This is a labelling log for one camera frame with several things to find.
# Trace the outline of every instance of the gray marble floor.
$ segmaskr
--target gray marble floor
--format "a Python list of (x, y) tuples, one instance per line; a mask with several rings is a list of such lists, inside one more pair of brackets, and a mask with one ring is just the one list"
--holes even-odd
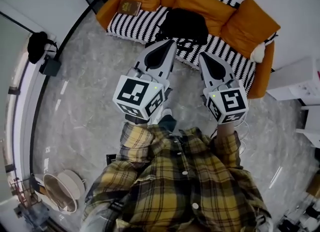
[[(90, 188), (106, 166), (106, 154), (119, 149), (124, 116), (112, 96), (120, 75), (126, 74), (143, 48), (106, 36), (93, 13), (83, 20), (63, 51), (61, 70), (49, 80), (40, 107), (33, 151), (36, 174), (44, 173), (44, 160), (49, 158), (49, 173), (73, 170)], [(174, 92), (166, 105), (172, 108), (177, 127), (198, 126), (211, 134), (216, 124), (199, 97), (203, 89), (199, 72), (176, 61), (169, 80)], [(68, 84), (61, 95), (65, 81)], [(275, 221), (305, 198), (304, 190), (318, 167), (314, 148), (304, 135), (295, 133), (302, 120), (297, 101), (278, 102), (266, 94), (250, 103), (249, 134), (243, 139), (241, 162), (252, 172)], [(241, 137), (248, 128), (245, 124), (237, 128)], [(282, 172), (269, 188), (279, 167)], [(51, 217), (67, 231), (78, 231), (83, 200), (78, 201), (76, 213), (51, 211)]]

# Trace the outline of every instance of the sofa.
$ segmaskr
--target sofa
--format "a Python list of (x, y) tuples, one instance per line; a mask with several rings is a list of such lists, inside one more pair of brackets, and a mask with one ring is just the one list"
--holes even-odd
[[(179, 51), (176, 56), (177, 59), (190, 65), (194, 69), (197, 69), (198, 61), (196, 60), (199, 52), (206, 51), (214, 53), (230, 63), (236, 77), (244, 81), (244, 87), (246, 89), (248, 99), (262, 98), (265, 95), (272, 70), (275, 51), (274, 39), (277, 36), (277, 30), (280, 26), (271, 18), (266, 17), (268, 15), (266, 15), (259, 7), (256, 8), (257, 12), (255, 12), (255, 10), (252, 12), (248, 7), (241, 7), (244, 2), (240, 4), (233, 0), (218, 0), (220, 3), (216, 2), (216, 0), (214, 0), (214, 2), (213, 0), (201, 0), (201, 4), (207, 4), (208, 2), (213, 2), (214, 4), (208, 4), (207, 6), (199, 5), (197, 2), (193, 3), (194, 0), (155, 0), (155, 3), (148, 2), (145, 3), (145, 5), (142, 3), (139, 15), (133, 18), (129, 15), (117, 13), (120, 1), (121, 0), (108, 0), (97, 13), (96, 19), (106, 30), (108, 35), (136, 41), (141, 44), (154, 41), (155, 35), (159, 30), (157, 29), (157, 23), (160, 25), (163, 22), (166, 12), (168, 12), (172, 7), (179, 7), (191, 11), (196, 9), (196, 12), (199, 10), (199, 13), (204, 16), (209, 30), (208, 45), (193, 46), (194, 51), (189, 54)], [(260, 36), (258, 39), (248, 40), (247, 36), (244, 37), (241, 35), (242, 29), (237, 28), (238, 24), (242, 27), (256, 27), (256, 31), (262, 31), (261, 37), (268, 34), (268, 32), (266, 32), (268, 31), (268, 26), (261, 26), (259, 24), (255, 24), (255, 22), (245, 25), (246, 22), (241, 20), (237, 21), (238, 18), (235, 16), (235, 14), (238, 15), (241, 13), (250, 14), (252, 17), (255, 17), (256, 15), (260, 16), (264, 13), (261, 19), (259, 18), (255, 20), (263, 21), (263, 19), (265, 19), (266, 25), (270, 25), (269, 32), (273, 30), (273, 33), (269, 35), (270, 37), (264, 38), (264, 41), (261, 41), (262, 38), (259, 38)], [(215, 14), (223, 15), (222, 18), (216, 19), (218, 21), (218, 23), (216, 23), (216, 21), (214, 21), (215, 18), (213, 20), (211, 19), (212, 14), (213, 17)], [(154, 22), (152, 19), (149, 20), (149, 18), (156, 18), (157, 21)], [(264, 56), (261, 63), (252, 61), (250, 57), (252, 50), (256, 50), (254, 47), (258, 43), (257, 41), (265, 43)]]

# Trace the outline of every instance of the striped blanket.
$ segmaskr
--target striped blanket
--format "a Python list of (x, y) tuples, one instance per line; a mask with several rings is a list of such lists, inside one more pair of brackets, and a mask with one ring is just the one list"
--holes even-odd
[[(240, 6), (239, 3), (232, 0), (219, 1), (234, 8)], [(143, 45), (147, 42), (155, 41), (156, 34), (160, 30), (158, 26), (163, 23), (170, 9), (160, 6), (156, 11), (140, 10), (138, 16), (116, 13), (106, 29), (107, 35), (135, 41)], [(276, 33), (268, 38), (265, 43), (271, 43), (275, 36)], [(182, 38), (174, 38), (173, 40), (177, 43), (184, 41)], [(198, 57), (201, 52), (215, 54), (231, 65), (235, 77), (242, 81), (245, 91), (249, 92), (255, 78), (256, 63), (243, 57), (224, 42), (222, 38), (209, 34), (206, 45), (188, 42), (184, 46), (187, 48), (191, 47), (191, 51), (178, 50), (176, 58), (179, 61), (198, 70)]]

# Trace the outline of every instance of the yellow plaid shirt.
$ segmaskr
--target yellow plaid shirt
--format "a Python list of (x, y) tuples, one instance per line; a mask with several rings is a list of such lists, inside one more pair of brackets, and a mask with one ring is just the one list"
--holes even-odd
[(116, 161), (86, 197), (84, 227), (96, 232), (104, 216), (103, 230), (120, 232), (183, 231), (195, 221), (210, 231), (254, 231), (258, 214), (270, 216), (240, 166), (236, 132), (221, 140), (198, 128), (180, 133), (126, 123)]

